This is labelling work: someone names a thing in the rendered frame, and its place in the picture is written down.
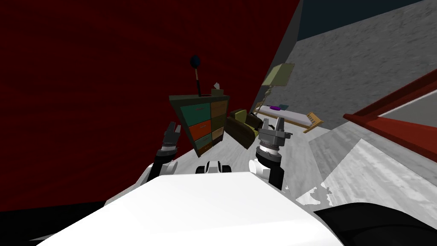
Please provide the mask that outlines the multicoloured chest of drawers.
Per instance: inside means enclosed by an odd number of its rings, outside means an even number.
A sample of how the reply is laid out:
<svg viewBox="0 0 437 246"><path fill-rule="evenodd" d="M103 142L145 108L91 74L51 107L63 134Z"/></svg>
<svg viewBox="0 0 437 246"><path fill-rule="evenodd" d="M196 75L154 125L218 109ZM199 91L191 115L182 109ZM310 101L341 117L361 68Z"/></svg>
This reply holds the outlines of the multicoloured chest of drawers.
<svg viewBox="0 0 437 246"><path fill-rule="evenodd" d="M202 94L198 78L200 58L193 55L190 65L195 69L198 93L170 95L169 102L198 157L223 140L230 96L216 83L210 94Z"/></svg>

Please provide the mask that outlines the wooden bed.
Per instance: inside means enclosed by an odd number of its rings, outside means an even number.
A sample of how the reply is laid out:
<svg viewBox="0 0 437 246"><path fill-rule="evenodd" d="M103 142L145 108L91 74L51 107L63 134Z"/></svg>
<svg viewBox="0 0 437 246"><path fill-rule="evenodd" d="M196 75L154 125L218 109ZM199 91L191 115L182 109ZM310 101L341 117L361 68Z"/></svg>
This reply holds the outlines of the wooden bed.
<svg viewBox="0 0 437 246"><path fill-rule="evenodd" d="M253 111L254 114L262 114L271 118L283 118L285 122L293 124L302 128L305 128L303 133L308 133L315 127L320 126L324 121L318 118L314 112L308 114L300 114L287 110L283 110L280 107L262 105L261 102L256 104Z"/></svg>

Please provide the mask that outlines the red door leaf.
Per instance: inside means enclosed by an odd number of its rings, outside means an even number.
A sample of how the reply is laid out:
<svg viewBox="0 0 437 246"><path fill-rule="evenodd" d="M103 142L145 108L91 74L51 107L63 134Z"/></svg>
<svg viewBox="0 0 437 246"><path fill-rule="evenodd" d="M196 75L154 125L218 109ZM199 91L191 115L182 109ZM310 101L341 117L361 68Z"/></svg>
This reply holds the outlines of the red door leaf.
<svg viewBox="0 0 437 246"><path fill-rule="evenodd" d="M381 117L437 89L437 69L386 95L344 119L437 162L437 127Z"/></svg>

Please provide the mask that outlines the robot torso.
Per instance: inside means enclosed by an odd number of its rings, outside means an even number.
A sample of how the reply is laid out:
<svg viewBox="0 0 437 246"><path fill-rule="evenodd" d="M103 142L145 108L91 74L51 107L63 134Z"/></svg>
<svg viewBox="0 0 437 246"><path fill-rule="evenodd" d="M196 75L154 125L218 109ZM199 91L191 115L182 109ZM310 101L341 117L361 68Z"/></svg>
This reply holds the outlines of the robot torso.
<svg viewBox="0 0 437 246"><path fill-rule="evenodd" d="M164 175L38 246L343 246L320 217L251 172Z"/></svg>

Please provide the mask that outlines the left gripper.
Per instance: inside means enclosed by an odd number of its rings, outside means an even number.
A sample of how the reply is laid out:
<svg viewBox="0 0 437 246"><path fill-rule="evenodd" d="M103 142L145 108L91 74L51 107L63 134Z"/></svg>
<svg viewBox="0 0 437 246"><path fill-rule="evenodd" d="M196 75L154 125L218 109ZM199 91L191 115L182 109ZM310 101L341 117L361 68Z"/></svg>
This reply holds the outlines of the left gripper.
<svg viewBox="0 0 437 246"><path fill-rule="evenodd" d="M167 130L164 132L164 139L162 147L173 147L177 145L177 141L180 137L181 125L177 125L175 128L175 122L170 122Z"/></svg>

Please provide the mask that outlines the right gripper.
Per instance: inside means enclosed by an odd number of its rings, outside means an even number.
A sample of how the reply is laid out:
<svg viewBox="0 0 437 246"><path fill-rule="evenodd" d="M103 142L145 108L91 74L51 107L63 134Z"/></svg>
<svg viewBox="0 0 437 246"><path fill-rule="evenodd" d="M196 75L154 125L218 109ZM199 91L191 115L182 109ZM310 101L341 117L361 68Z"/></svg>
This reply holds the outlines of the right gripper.
<svg viewBox="0 0 437 246"><path fill-rule="evenodd" d="M271 130L269 126L269 119L263 120L262 129L259 129L258 137L261 145L269 145L272 148L278 148L285 145L285 140L290 139L292 133L284 131L284 118L277 118L275 130Z"/></svg>

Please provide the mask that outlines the olive shade floor lamp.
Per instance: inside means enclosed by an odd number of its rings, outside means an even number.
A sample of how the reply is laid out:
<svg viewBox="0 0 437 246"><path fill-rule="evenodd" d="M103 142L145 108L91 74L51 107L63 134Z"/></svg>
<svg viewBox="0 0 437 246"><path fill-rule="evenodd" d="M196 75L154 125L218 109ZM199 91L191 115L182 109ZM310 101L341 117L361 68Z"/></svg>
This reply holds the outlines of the olive shade floor lamp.
<svg viewBox="0 0 437 246"><path fill-rule="evenodd" d="M294 66L294 63L282 63L272 68L272 70L262 83L262 86L268 86L268 90L265 92L265 96L262 102L256 105L256 110L254 111L255 116L258 115L261 106L265 103L267 97L271 94L271 90L274 86L287 85Z"/></svg>

